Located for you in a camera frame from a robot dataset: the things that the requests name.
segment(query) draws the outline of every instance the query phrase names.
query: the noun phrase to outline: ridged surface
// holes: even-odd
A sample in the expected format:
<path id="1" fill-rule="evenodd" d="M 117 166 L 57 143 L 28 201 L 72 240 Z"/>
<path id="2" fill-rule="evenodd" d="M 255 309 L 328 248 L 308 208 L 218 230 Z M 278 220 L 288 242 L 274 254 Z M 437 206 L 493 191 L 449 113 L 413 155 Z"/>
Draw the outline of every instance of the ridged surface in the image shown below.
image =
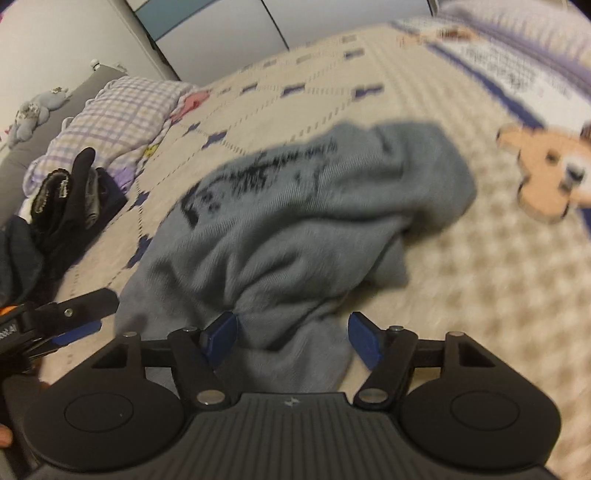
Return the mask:
<path id="1" fill-rule="evenodd" d="M 441 466 L 404 443 L 389 418 L 343 394 L 244 394 L 198 415 L 169 451 L 137 468 L 97 475 L 44 466 L 31 480 L 551 480 L 543 469 L 499 477 Z"/>

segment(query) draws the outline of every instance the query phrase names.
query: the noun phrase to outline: pink item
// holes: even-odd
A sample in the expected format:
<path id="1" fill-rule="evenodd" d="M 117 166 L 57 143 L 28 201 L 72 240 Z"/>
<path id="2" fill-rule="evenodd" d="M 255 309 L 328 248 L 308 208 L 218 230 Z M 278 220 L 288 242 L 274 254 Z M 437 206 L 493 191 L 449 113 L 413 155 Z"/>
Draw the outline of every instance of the pink item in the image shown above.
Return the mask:
<path id="1" fill-rule="evenodd" d="M 171 116 L 170 119 L 172 120 L 173 125 L 177 123 L 182 117 L 187 115 L 192 110 L 195 110 L 199 105 L 201 105 L 205 100 L 209 98 L 209 90 L 202 90 L 201 92 L 192 93 L 185 98 L 185 104 L 182 110 Z"/>

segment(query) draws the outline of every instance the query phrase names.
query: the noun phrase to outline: cartoon dog print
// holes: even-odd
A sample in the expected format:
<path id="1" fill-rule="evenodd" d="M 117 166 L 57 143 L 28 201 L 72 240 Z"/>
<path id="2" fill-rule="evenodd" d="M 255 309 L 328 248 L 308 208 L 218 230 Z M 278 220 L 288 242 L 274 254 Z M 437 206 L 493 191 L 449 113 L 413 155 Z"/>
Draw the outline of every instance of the cartoon dog print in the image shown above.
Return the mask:
<path id="1" fill-rule="evenodd" d="M 502 128 L 500 147 L 518 151 L 524 174 L 517 198 L 532 217 L 546 222 L 564 218 L 571 206 L 591 207 L 591 127 L 581 134 L 519 125 Z"/>
<path id="2" fill-rule="evenodd" d="M 401 47 L 423 45 L 425 43 L 436 43 L 439 41 L 477 41 L 480 40 L 478 33 L 471 28 L 461 25 L 439 28 L 434 32 L 426 34 L 407 34 L 398 37 Z"/>

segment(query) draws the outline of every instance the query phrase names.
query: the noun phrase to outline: beige bedspread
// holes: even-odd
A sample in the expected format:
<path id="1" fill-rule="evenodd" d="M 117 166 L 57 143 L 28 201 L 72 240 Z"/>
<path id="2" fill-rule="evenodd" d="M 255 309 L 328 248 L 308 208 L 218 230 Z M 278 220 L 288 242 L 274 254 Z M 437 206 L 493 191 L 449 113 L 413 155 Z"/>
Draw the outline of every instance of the beige bedspread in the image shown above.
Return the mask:
<path id="1" fill-rule="evenodd" d="M 541 165 L 529 171 L 532 178 L 543 175 L 548 149 L 562 158 L 578 148 L 575 156 L 591 166 L 591 147 L 579 139 L 591 107 L 556 72 L 469 27 L 448 34 L 451 25 L 378 25 L 293 50 L 211 85 L 209 100 L 174 125 L 142 167 L 128 205 L 67 273 L 59 299 L 104 286 L 120 292 L 175 201 L 228 160 L 305 141 L 339 121 L 362 127 L 437 122 L 465 157 L 478 198 L 441 235 L 409 244 L 407 288 L 361 287 L 343 306 L 343 321 L 361 310 L 381 326 L 405 325 L 421 338 L 467 332 L 557 403 L 563 431 L 548 465 L 564 479 L 587 479 L 591 242 L 576 207 L 586 202 L 586 184 L 572 186 L 568 212 L 553 217 L 562 197 L 551 207 L 544 199 L 554 198 L 558 185 L 518 195 L 524 173 L 517 150 L 526 149 L 532 165 Z M 511 82 L 516 75 L 519 85 Z M 569 95 L 556 93 L 564 91 Z M 578 106 L 563 115 L 571 100 Z M 497 133 L 507 125 L 516 127 L 511 137 L 501 137 L 501 148 Z M 532 140 L 524 125 L 548 135 L 545 128 L 561 128 L 542 159 L 541 150 L 534 153 L 530 146 L 547 139 Z M 44 379 L 56 380 L 111 337 L 107 320 L 101 332 L 49 357 Z M 354 392 L 367 374 L 355 359 L 343 390 Z"/>

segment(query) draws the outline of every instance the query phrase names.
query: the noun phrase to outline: wardrobe door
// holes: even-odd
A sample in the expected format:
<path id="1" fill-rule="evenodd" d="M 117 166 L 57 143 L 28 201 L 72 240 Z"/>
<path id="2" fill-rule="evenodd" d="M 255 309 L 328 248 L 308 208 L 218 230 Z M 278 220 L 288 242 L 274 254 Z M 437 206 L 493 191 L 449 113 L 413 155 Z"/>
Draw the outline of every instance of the wardrobe door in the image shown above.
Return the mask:
<path id="1" fill-rule="evenodd" d="M 260 0 L 217 0 L 156 43 L 180 79 L 199 86 L 287 50 Z"/>
<path id="2" fill-rule="evenodd" d="M 263 0 L 289 48 L 352 28 L 431 15 L 427 0 Z"/>

